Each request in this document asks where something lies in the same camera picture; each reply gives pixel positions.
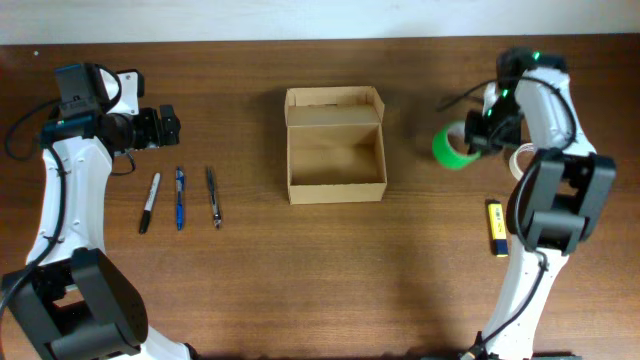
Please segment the white masking tape roll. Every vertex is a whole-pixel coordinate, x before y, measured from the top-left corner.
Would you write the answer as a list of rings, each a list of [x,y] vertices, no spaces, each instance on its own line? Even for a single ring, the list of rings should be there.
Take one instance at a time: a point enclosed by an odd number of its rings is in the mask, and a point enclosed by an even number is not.
[[[525,170],[530,166],[536,154],[536,147],[532,143],[519,146],[509,158],[509,169],[513,177],[519,181]]]

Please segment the green tape roll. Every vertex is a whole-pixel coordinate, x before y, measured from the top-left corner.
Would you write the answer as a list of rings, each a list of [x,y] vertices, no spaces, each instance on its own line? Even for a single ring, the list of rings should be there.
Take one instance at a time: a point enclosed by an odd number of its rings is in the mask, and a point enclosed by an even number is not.
[[[448,124],[433,138],[432,152],[436,161],[444,168],[460,170],[481,157],[479,151],[471,154],[463,154],[457,151],[449,140],[449,136],[464,139],[465,122],[457,121]]]

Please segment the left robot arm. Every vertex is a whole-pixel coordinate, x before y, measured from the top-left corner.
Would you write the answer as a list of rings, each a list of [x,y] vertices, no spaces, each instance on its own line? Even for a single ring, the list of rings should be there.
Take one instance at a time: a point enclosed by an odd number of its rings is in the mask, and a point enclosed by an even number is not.
[[[104,200],[117,156],[176,145],[170,105],[142,108],[144,77],[100,64],[56,69],[60,96],[37,142],[46,184],[24,269],[3,276],[9,311],[42,359],[195,359],[150,326],[140,293],[105,254]]]

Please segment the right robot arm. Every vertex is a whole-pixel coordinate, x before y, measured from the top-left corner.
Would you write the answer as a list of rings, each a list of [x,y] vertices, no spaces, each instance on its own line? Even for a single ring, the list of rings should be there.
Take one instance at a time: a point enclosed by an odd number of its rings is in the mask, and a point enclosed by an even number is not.
[[[559,55],[512,48],[484,82],[484,106],[467,115],[464,141],[494,154],[521,142],[536,152],[509,199],[512,255],[496,308],[466,359],[529,359],[559,272],[594,231],[616,178],[612,158],[597,154],[572,104],[568,66]]]

